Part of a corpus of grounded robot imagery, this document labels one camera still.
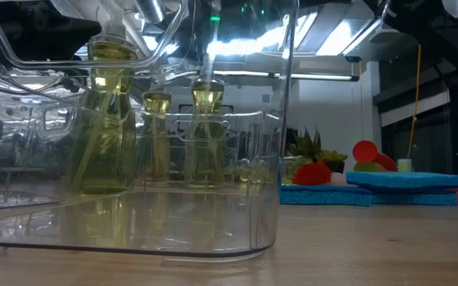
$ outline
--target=ceiling light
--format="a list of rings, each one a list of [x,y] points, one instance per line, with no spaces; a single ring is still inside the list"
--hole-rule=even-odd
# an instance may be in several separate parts
[[[257,76],[257,77],[274,77],[278,78],[279,73],[274,73],[273,75],[268,72],[260,71],[214,71],[215,75],[245,75],[245,76]],[[353,77],[350,75],[316,75],[316,74],[300,74],[295,73],[291,75],[292,79],[318,79],[318,80],[352,80]]]
[[[312,75],[312,74],[292,74],[291,79],[325,79],[325,80],[351,80],[350,75]]]
[[[318,56],[337,56],[351,43],[351,26],[346,21],[330,33],[326,41],[316,52]]]
[[[317,13],[312,13],[309,16],[303,16],[298,19],[298,29],[294,33],[294,48],[298,48],[303,39],[305,39],[305,36],[307,36],[307,33],[314,24],[314,20],[316,20],[316,17]]]
[[[370,35],[378,26],[381,25],[381,19],[375,20],[371,26],[366,29],[361,35],[359,35],[352,43],[344,49],[342,52],[344,55],[347,55],[350,51],[352,51],[356,46],[358,46],[368,35]]]
[[[310,30],[310,27],[312,27],[314,20],[316,20],[316,17],[317,13],[312,13],[298,18],[298,28],[296,29],[294,38],[295,48],[301,44],[307,32]],[[278,44],[278,48],[280,48],[286,35],[285,27],[287,27],[288,23],[289,15],[285,15],[282,26],[268,30],[257,39],[234,39],[228,43],[213,41],[208,44],[207,52],[210,55],[217,56],[244,56],[261,52],[264,48],[272,47],[276,44]]]
[[[268,72],[260,71],[214,71],[216,75],[248,75],[248,76],[260,76],[260,77],[269,77]]]

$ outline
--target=clear plastic container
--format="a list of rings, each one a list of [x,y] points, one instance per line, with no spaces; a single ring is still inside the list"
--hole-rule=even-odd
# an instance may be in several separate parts
[[[296,3],[162,4],[0,1],[0,208],[59,203],[0,219],[0,245],[273,245]],[[267,104],[224,90],[255,76]]]

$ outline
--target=yellow cable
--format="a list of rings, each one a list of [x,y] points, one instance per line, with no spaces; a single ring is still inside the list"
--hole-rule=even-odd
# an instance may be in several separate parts
[[[411,137],[409,138],[409,149],[407,151],[408,159],[411,157],[411,150],[413,149],[413,139],[414,139],[414,126],[417,123],[418,95],[420,94],[420,66],[421,66],[421,44],[418,45],[417,94],[414,100],[413,124],[411,125]]]

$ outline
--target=wooden tabletop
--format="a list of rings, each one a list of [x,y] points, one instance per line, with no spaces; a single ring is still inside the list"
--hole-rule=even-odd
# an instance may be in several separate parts
[[[272,249],[222,264],[0,249],[0,285],[458,286],[458,207],[281,206]]]

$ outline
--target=blue sponge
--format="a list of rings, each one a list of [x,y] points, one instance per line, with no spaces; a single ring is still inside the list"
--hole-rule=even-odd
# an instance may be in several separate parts
[[[348,184],[377,191],[458,187],[458,176],[423,172],[348,172]]]
[[[420,204],[430,206],[456,206],[454,191],[409,190],[402,193],[389,189],[366,190],[343,186],[281,186],[280,203],[302,205],[352,205],[369,207],[374,204]]]
[[[445,194],[373,194],[372,203],[456,206],[457,196],[455,192]]]
[[[372,205],[372,193],[359,187],[282,186],[282,204]]]

